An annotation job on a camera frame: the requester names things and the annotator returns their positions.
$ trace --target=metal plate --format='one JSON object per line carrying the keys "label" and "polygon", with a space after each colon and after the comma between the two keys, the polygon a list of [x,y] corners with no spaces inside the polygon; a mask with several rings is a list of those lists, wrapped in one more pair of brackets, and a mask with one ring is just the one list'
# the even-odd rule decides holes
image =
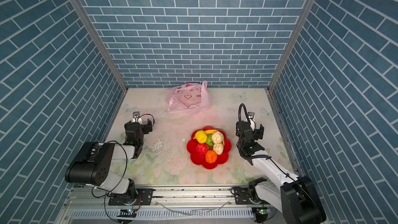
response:
{"label": "metal plate", "polygon": [[248,204],[253,204],[248,197],[249,192],[247,188],[242,188],[241,192],[235,192],[238,193],[239,195],[235,195],[235,204],[236,205],[248,205]]}
{"label": "metal plate", "polygon": [[[138,192],[138,197],[141,196],[141,206],[147,206],[150,205],[150,202],[152,201],[152,195],[153,195],[153,189],[137,189]],[[116,200],[116,198],[109,198],[108,202],[109,206],[125,206],[123,203],[120,203]]]}

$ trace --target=robotic arm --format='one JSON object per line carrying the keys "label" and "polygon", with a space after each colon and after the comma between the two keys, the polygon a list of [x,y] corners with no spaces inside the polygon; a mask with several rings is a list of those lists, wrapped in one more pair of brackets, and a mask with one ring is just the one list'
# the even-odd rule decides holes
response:
{"label": "robotic arm", "polygon": [[152,132],[152,122],[148,119],[147,124],[142,124],[140,113],[134,112],[132,121],[125,124],[125,131],[123,145],[116,141],[104,144],[85,142],[67,168],[65,180],[105,190],[119,205],[134,204],[138,193],[134,181],[118,176],[109,167],[112,160],[137,158],[140,155],[144,134]]}
{"label": "robotic arm", "polygon": [[[247,122],[241,120],[244,109]],[[266,201],[282,212],[287,224],[319,224],[326,214],[308,177],[299,177],[274,161],[255,140],[262,139],[264,127],[255,128],[254,113],[247,113],[244,104],[239,106],[236,122],[236,144],[239,154],[251,165],[260,169],[270,180],[258,178],[249,182],[249,197],[253,202]]]}

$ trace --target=pink plastic bag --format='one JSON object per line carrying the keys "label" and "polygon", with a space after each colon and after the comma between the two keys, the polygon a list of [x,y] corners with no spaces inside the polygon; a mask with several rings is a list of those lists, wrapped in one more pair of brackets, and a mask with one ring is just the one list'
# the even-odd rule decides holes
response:
{"label": "pink plastic bag", "polygon": [[167,111],[195,114],[206,110],[210,107],[210,96],[206,88],[207,81],[202,85],[189,83],[171,88],[166,97],[169,102]]}

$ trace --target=black motor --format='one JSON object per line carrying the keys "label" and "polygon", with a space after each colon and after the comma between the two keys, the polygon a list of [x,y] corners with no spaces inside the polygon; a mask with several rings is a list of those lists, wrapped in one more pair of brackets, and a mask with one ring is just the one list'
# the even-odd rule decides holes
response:
{"label": "black motor", "polygon": [[126,141],[124,142],[124,145],[134,146],[135,151],[133,158],[137,158],[142,151],[142,145],[144,144],[144,134],[152,132],[152,122],[149,119],[147,124],[129,121],[125,124],[125,130]]}

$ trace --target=orange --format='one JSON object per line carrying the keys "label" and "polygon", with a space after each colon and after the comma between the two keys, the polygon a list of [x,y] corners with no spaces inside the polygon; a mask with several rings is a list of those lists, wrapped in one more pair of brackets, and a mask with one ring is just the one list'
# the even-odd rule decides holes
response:
{"label": "orange", "polygon": [[206,162],[213,163],[217,160],[217,153],[213,150],[208,150],[205,155]]}

